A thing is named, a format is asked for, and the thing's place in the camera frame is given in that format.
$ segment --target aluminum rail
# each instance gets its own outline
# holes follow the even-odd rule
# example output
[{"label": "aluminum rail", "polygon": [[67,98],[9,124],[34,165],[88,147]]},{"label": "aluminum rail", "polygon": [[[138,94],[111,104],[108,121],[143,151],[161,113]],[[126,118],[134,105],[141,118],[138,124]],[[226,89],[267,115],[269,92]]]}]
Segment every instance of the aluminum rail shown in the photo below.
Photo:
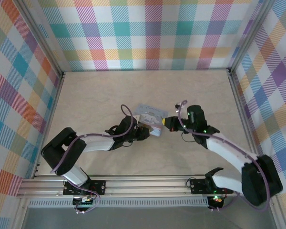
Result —
[{"label": "aluminum rail", "polygon": [[[128,197],[193,197],[186,186],[189,178],[204,179],[205,176],[93,176],[92,180],[106,180],[106,191],[102,198]],[[58,176],[42,176],[23,181],[18,198],[65,198],[64,179]]]}]

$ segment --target cable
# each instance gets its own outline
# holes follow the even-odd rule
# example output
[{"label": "cable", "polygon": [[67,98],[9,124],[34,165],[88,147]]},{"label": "cable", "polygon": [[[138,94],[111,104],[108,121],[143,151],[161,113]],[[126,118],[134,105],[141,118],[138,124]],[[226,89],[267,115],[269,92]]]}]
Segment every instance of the cable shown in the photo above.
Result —
[{"label": "cable", "polygon": [[224,188],[224,190],[225,190],[225,197],[223,199],[226,199],[228,193],[227,193],[227,189],[226,188]]},{"label": "cable", "polygon": [[122,145],[122,146],[124,146],[124,147],[130,147],[132,144],[133,144],[133,142],[131,142],[129,146],[124,146],[124,145]]},{"label": "cable", "polygon": [[55,168],[52,169],[51,173],[56,172],[57,169],[61,166],[61,164],[62,164],[63,161],[65,160],[65,158],[66,158],[68,152],[70,151],[71,147],[73,146],[73,144],[74,144],[78,139],[83,138],[83,137],[86,137],[86,136],[101,136],[101,137],[114,138],[114,137],[121,137],[121,136],[126,135],[126,134],[131,130],[131,128],[133,127],[133,114],[132,114],[131,110],[128,108],[128,106],[122,104],[122,105],[121,105],[121,110],[122,110],[122,112],[123,112],[124,115],[127,116],[127,114],[126,114],[125,111],[123,110],[123,107],[125,107],[125,108],[128,110],[128,112],[129,112],[129,114],[130,114],[130,117],[132,118],[129,128],[128,128],[124,133],[119,134],[119,135],[103,135],[103,134],[91,133],[91,134],[85,134],[85,135],[80,135],[80,136],[76,137],[76,138],[70,143],[70,145],[68,146],[67,150],[66,150],[65,153],[63,154],[61,160],[60,160],[59,163],[55,166]]},{"label": "cable", "polygon": [[182,138],[182,140],[184,140],[185,141],[185,139],[183,138],[183,132],[181,133],[181,138]]},{"label": "cable", "polygon": [[185,186],[187,186],[189,189],[191,189],[191,187],[187,185],[187,182],[189,182],[190,179],[196,179],[196,178],[190,177],[190,178],[188,178],[188,180],[186,181]]},{"label": "cable", "polygon": [[[186,105],[187,104],[187,100],[183,100],[182,103],[180,104],[180,107],[179,107],[179,112],[178,112],[178,120],[181,124],[181,126],[184,126],[182,120],[181,120],[181,108],[183,105]],[[270,190],[269,190],[269,185],[268,185],[268,182],[267,182],[267,178],[262,170],[262,168],[260,167],[260,165],[249,155],[247,154],[244,150],[240,149],[238,146],[234,145],[232,142],[229,142],[221,137],[218,137],[218,136],[214,136],[214,135],[209,135],[209,134],[203,134],[203,133],[197,133],[197,132],[194,132],[193,130],[190,130],[186,127],[184,127],[184,130],[186,130],[187,132],[193,134],[193,135],[198,135],[198,136],[206,136],[206,137],[212,137],[212,138],[215,138],[219,141],[222,141],[223,143],[226,143],[228,144],[229,146],[231,146],[233,149],[236,149],[238,152],[240,152],[242,155],[246,156],[247,158],[249,158],[253,164],[257,167],[258,171],[260,172],[262,178],[263,178],[263,181],[264,181],[264,184],[265,184],[265,188],[266,188],[266,205],[265,207],[263,208],[257,208],[256,206],[254,206],[253,204],[251,204],[247,199],[243,198],[244,201],[249,204],[252,208],[254,208],[255,210],[257,211],[261,211],[261,212],[264,212],[268,209],[269,207],[269,203],[270,203]]]},{"label": "cable", "polygon": [[94,204],[93,207],[91,207],[91,208],[89,208],[89,209],[87,209],[87,210],[85,210],[85,211],[80,211],[80,210],[78,210],[78,208],[77,208],[78,205],[75,205],[75,211],[76,211],[76,212],[84,214],[84,213],[87,213],[87,212],[89,212],[89,211],[92,211],[93,209],[95,209],[95,208],[100,204],[100,202],[101,202],[101,196],[100,196],[97,192],[94,192],[94,191],[89,190],[89,189],[85,189],[85,188],[83,188],[83,187],[79,187],[78,185],[76,185],[76,184],[74,184],[74,183],[72,183],[72,182],[70,182],[70,181],[68,181],[68,182],[69,182],[73,187],[78,188],[78,189],[83,190],[83,191],[86,191],[86,192],[90,192],[90,193],[96,195],[97,198],[98,198],[98,201],[96,202],[96,204]]}]

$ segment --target metal frame edge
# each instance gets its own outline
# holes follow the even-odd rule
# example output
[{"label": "metal frame edge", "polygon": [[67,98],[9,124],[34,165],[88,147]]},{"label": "metal frame edge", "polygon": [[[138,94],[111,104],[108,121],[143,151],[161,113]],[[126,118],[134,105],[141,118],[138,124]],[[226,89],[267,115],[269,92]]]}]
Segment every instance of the metal frame edge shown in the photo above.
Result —
[{"label": "metal frame edge", "polygon": [[54,68],[55,72],[62,76],[63,71],[60,68],[55,56],[53,55],[53,52],[51,51],[48,43],[46,42],[43,34],[39,30],[39,27],[37,23],[35,22],[34,18],[32,17],[30,10],[28,9],[27,5],[23,2],[23,0],[13,0],[16,7],[18,8],[20,14],[24,18],[25,22],[27,23],[30,31],[34,35],[34,37],[37,40],[37,43],[40,45],[41,49],[43,50],[44,54],[48,58],[50,64]]},{"label": "metal frame edge", "polygon": [[245,53],[249,49],[253,39],[255,38],[257,32],[261,28],[266,16],[270,12],[275,1],[276,0],[264,0],[261,9],[260,9],[256,19],[254,20],[254,22],[252,24],[251,30],[249,31],[247,37],[245,38],[244,44],[241,46],[240,50],[238,51],[238,54],[236,55],[232,65],[230,67],[231,72],[234,73],[236,71],[237,67],[239,66],[240,62],[243,60]]},{"label": "metal frame edge", "polygon": [[21,229],[25,215],[30,203],[30,199],[21,198],[18,204],[18,209],[16,211],[15,217],[10,222],[9,229]]},{"label": "metal frame edge", "polygon": [[[245,110],[242,106],[242,102],[241,102],[241,99],[239,96],[240,94],[239,94],[239,91],[238,91],[237,86],[235,84],[235,81],[232,77],[232,72],[230,69],[227,69],[227,75],[229,78],[229,82],[231,85],[231,89],[233,92],[235,103],[236,103],[236,106],[237,106],[237,109],[239,112],[239,116],[240,116],[240,119],[242,121],[242,125],[243,125],[244,131],[245,131],[245,135],[246,135],[247,141],[248,141],[249,146],[250,146],[250,150],[251,150],[251,152],[258,155],[257,147],[256,147],[256,144],[253,140],[252,133],[250,131],[249,122],[248,122],[248,119],[245,115]],[[279,197],[279,195],[276,195],[270,199],[270,209],[271,209],[276,227],[278,229],[286,229],[286,213],[284,211],[284,208],[282,207],[282,201],[281,201],[281,198]]]},{"label": "metal frame edge", "polygon": [[[53,121],[53,118],[54,118],[55,110],[56,110],[56,107],[57,107],[58,99],[59,99],[59,96],[61,94],[61,89],[62,89],[63,82],[64,82],[64,75],[60,79],[58,87],[57,87],[57,92],[56,92],[56,96],[55,96],[55,99],[54,99],[53,107],[52,107],[52,110],[51,110],[51,113],[50,113],[50,116],[49,116],[49,120],[48,120],[46,128],[45,128],[44,135],[42,137],[41,148],[44,146],[45,141],[47,140],[47,136],[49,134],[50,127],[52,125],[52,121]],[[36,170],[37,170],[37,167],[38,167],[38,164],[39,164],[39,160],[40,160],[40,156],[41,156],[41,148],[39,149],[37,158],[35,159],[33,170],[32,170],[32,173],[31,173],[31,178],[32,179],[34,179],[34,177],[35,177],[35,173],[36,173]]]}]

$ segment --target plaid wall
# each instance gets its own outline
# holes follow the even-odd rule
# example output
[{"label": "plaid wall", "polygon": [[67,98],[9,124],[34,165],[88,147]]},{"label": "plaid wall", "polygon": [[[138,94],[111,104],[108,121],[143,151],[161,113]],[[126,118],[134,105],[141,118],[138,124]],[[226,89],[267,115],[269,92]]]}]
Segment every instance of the plaid wall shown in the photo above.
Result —
[{"label": "plaid wall", "polygon": [[0,229],[32,171],[58,79],[12,0],[0,0]]},{"label": "plaid wall", "polygon": [[26,2],[62,69],[101,71],[226,68],[262,0]]},{"label": "plaid wall", "polygon": [[258,151],[272,157],[284,185],[286,210],[286,0],[276,0],[236,73]]}]

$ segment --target aluminum frame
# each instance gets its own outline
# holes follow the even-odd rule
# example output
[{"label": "aluminum frame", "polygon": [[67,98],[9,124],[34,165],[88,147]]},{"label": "aluminum frame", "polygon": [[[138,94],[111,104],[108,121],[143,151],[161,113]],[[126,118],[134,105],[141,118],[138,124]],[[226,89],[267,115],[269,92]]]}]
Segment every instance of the aluminum frame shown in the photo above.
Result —
[{"label": "aluminum frame", "polygon": [[[92,176],[93,180],[106,180],[102,198],[159,198],[202,197],[193,195],[186,186],[189,178],[204,179],[204,175],[186,176]],[[58,176],[40,176],[26,179],[18,192],[18,198],[66,198],[63,196],[64,179]]]},{"label": "aluminum frame", "polygon": [[243,60],[246,52],[248,51],[253,39],[255,38],[257,32],[261,28],[266,16],[268,15],[269,11],[271,10],[274,2],[276,0],[264,0],[263,5],[261,6],[261,9],[258,13],[258,16],[253,21],[251,29],[249,33],[246,36],[245,42],[241,45],[231,67],[231,72],[235,72],[241,61]]},{"label": "aluminum frame", "polygon": [[41,49],[44,51],[44,54],[48,58],[49,62],[51,63],[54,71],[62,76],[63,70],[61,69],[59,63],[56,60],[51,48],[49,47],[48,43],[46,42],[42,32],[40,31],[36,21],[33,19],[28,7],[22,0],[13,0],[16,7],[18,8],[19,12],[23,16],[25,22],[29,26],[31,32],[35,36],[37,43],[40,45]]},{"label": "aluminum frame", "polygon": [[[246,135],[249,147],[250,147],[250,151],[258,155],[257,147],[253,140],[253,135],[250,131],[249,121],[245,114],[244,106],[242,106],[242,102],[240,99],[240,93],[233,79],[233,74],[235,73],[232,73],[231,69],[227,69],[227,75],[228,75],[229,82],[231,85],[232,93],[235,99],[237,109],[239,111],[239,116],[243,124],[243,128],[244,128],[245,135]],[[278,195],[273,196],[270,199],[270,208],[271,208],[272,215],[276,222],[276,227],[280,229],[286,229],[286,212],[284,208],[282,207],[282,200]]]},{"label": "aluminum frame", "polygon": [[[49,131],[50,131],[50,127],[51,127],[51,124],[52,124],[52,121],[53,121],[54,113],[55,113],[55,110],[56,110],[56,107],[57,107],[58,99],[59,99],[59,96],[61,94],[63,81],[64,81],[64,75],[61,77],[61,79],[60,79],[60,81],[58,83],[57,92],[56,92],[54,103],[53,103],[53,108],[51,110],[51,113],[50,113],[50,116],[49,116],[49,120],[48,120],[48,123],[47,123],[46,128],[45,128],[44,135],[43,135],[42,140],[41,140],[41,147],[43,147],[45,145],[45,142],[47,140],[47,137],[48,137],[48,134],[49,134]],[[32,173],[31,173],[31,178],[32,179],[34,179],[36,171],[38,171],[38,166],[39,166],[39,162],[40,162],[40,156],[41,156],[41,148],[38,151],[37,157],[36,157],[34,165],[33,165],[34,169],[32,170]]]}]

